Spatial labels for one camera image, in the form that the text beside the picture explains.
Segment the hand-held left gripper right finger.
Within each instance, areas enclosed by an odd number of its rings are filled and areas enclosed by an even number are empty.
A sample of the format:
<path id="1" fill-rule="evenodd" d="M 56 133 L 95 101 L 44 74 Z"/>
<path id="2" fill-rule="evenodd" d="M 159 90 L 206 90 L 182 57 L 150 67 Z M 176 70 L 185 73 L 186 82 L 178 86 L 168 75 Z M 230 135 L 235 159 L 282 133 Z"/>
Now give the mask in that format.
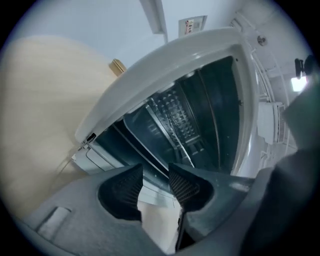
<path id="1" fill-rule="evenodd" d="M 176 252 L 203 240 L 221 226 L 252 185 L 252 178 L 169 164 L 170 190 L 181 207 Z"/>

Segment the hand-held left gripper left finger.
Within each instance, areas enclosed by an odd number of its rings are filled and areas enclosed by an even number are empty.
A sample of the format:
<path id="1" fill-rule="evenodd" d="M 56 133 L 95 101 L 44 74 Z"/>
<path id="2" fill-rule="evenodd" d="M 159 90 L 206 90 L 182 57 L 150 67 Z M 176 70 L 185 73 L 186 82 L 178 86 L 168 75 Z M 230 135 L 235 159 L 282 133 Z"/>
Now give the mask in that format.
<path id="1" fill-rule="evenodd" d="M 167 256 L 142 226 L 141 164 L 72 181 L 22 222 L 44 256 Z"/>

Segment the silver baking tray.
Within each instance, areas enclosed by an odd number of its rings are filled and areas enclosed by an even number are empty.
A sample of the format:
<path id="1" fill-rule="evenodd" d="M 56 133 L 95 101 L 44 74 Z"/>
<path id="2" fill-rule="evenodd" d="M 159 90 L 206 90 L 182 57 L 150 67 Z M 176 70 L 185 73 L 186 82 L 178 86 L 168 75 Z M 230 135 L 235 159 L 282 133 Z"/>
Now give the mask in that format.
<path id="1" fill-rule="evenodd" d="M 186 151 L 169 136 L 167 130 L 149 107 L 125 114 L 114 128 L 164 176 L 169 175 L 169 164 L 191 166 Z"/>

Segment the white toaster oven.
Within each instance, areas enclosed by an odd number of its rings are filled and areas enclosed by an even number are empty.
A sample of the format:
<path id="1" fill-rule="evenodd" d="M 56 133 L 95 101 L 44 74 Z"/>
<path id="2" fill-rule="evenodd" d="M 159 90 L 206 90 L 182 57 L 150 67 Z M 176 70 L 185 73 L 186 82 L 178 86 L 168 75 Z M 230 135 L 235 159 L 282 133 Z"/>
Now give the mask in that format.
<path id="1" fill-rule="evenodd" d="M 173 40 L 122 73 L 75 132 L 76 163 L 89 174 L 144 165 L 141 202 L 176 208 L 169 175 L 155 169 L 114 127 L 149 107 L 192 167 L 237 175 L 248 162 L 257 127 L 258 92 L 247 43 L 234 28 Z"/>

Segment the white ceiling air conditioner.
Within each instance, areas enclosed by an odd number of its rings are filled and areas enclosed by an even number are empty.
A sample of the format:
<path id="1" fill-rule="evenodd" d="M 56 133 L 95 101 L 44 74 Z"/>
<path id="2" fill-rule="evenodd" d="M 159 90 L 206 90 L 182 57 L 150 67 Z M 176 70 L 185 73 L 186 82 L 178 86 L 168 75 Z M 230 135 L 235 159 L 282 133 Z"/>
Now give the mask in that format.
<path id="1" fill-rule="evenodd" d="M 282 102 L 259 102 L 257 131 L 269 145 L 282 144 L 285 141 L 284 111 L 285 105 Z"/>

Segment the white ceiling pipes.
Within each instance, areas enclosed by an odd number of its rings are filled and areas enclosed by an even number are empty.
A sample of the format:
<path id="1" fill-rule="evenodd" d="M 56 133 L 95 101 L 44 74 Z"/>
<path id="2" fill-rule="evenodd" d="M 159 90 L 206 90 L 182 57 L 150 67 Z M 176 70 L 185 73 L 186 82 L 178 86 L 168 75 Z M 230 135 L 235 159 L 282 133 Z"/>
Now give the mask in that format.
<path id="1" fill-rule="evenodd" d="M 241 10 L 235 12 L 230 25 L 238 29 L 248 45 L 257 76 L 259 100 L 270 103 L 282 102 L 286 106 L 289 105 L 290 98 L 284 72 L 271 48 L 269 38 Z M 266 37 L 267 44 L 265 46 L 258 44 L 258 36 Z"/>

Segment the paper notice on wall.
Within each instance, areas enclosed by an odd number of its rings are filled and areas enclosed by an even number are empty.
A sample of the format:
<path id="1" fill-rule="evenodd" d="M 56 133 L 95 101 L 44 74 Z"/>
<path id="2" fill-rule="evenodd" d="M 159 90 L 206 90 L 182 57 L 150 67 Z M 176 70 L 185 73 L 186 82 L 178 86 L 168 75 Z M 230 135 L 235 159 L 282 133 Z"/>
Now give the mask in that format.
<path id="1" fill-rule="evenodd" d="M 183 37 L 185 35 L 194 34 L 204 29 L 207 20 L 206 15 L 194 16 L 178 21 L 178 36 Z"/>

